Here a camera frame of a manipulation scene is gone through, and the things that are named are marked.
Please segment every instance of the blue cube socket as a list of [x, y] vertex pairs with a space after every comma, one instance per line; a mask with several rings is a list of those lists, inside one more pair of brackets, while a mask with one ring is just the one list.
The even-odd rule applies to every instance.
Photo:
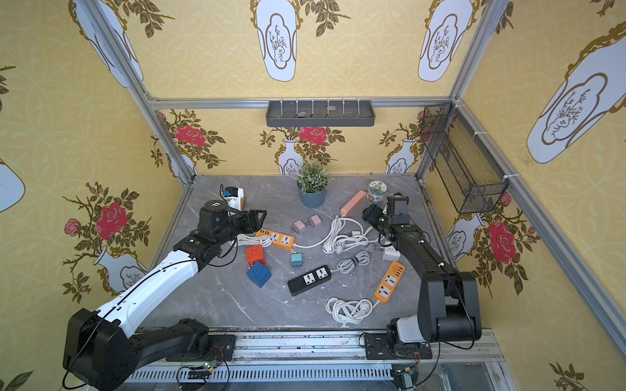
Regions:
[[246, 272], [248, 277], [257, 284], [259, 288], [262, 288], [263, 285], [270, 279], [272, 274], [270, 270], [261, 262], [257, 262]]
[[291, 254], [291, 267], [302, 267], [302, 254]]

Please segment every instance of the orange power strip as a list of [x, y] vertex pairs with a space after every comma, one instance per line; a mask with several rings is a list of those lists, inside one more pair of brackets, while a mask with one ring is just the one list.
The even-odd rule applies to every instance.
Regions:
[[256, 236], [269, 235], [272, 240], [272, 246], [282, 248], [283, 250], [291, 251], [294, 249], [295, 239], [293, 236], [285, 235], [284, 233], [274, 232], [266, 229], [261, 229], [257, 232]]
[[393, 261], [387, 270], [387, 275], [382, 279], [374, 298], [380, 300], [381, 304], [387, 304], [389, 297], [400, 281], [400, 277], [404, 273], [404, 266], [401, 263]]

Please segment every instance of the white power cable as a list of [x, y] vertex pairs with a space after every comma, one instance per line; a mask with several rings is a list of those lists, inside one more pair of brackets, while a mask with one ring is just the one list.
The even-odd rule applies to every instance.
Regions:
[[269, 235], [261, 235], [261, 236], [248, 236], [240, 233], [237, 235], [237, 245], [238, 246], [256, 246], [261, 245], [263, 247], [268, 247], [272, 245], [272, 240]]
[[378, 303], [380, 303], [380, 300], [376, 300], [376, 302], [372, 304], [372, 302], [366, 298], [358, 301], [350, 300], [349, 302], [345, 302], [336, 297], [331, 297], [326, 303], [326, 312], [332, 315], [335, 322], [358, 325], [372, 313], [372, 310]]
[[365, 266], [369, 264], [369, 253], [365, 250], [357, 253], [357, 255], [352, 258], [344, 259], [339, 261], [336, 269], [332, 269], [331, 272], [341, 272], [343, 274], [348, 274], [353, 271], [356, 265]]
[[[346, 226], [346, 222], [351, 221], [359, 226], [361, 229], [358, 235], [340, 235], [339, 232]], [[326, 254], [341, 254], [346, 250], [350, 250], [356, 246], [367, 246], [370, 243], [374, 243], [376, 240], [367, 239], [367, 234], [372, 230], [373, 227], [369, 227], [367, 230], [363, 230], [363, 226], [356, 220], [347, 217], [339, 217], [336, 216], [331, 223], [331, 230], [326, 235], [324, 239], [318, 241], [314, 245], [310, 246], [301, 246], [294, 243], [294, 247], [298, 248], [313, 248], [315, 246], [319, 246], [320, 244], [324, 244], [324, 253]]]

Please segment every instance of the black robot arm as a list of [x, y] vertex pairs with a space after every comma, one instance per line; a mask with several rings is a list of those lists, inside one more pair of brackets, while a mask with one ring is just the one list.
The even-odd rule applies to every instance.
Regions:
[[448, 263], [425, 240], [424, 232], [411, 224], [409, 198], [396, 193], [387, 197], [387, 213], [371, 205], [363, 220], [404, 255], [421, 279], [417, 321], [427, 342], [477, 340], [481, 336], [476, 279]]

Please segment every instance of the blue-gray flower pot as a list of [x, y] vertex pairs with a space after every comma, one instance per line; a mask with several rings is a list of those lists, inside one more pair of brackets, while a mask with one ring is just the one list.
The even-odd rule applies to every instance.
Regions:
[[324, 203], [324, 199], [326, 198], [326, 190], [319, 191], [317, 193], [305, 193], [298, 187], [298, 192], [300, 193], [300, 199], [302, 203], [307, 208], [318, 208], [322, 206]]

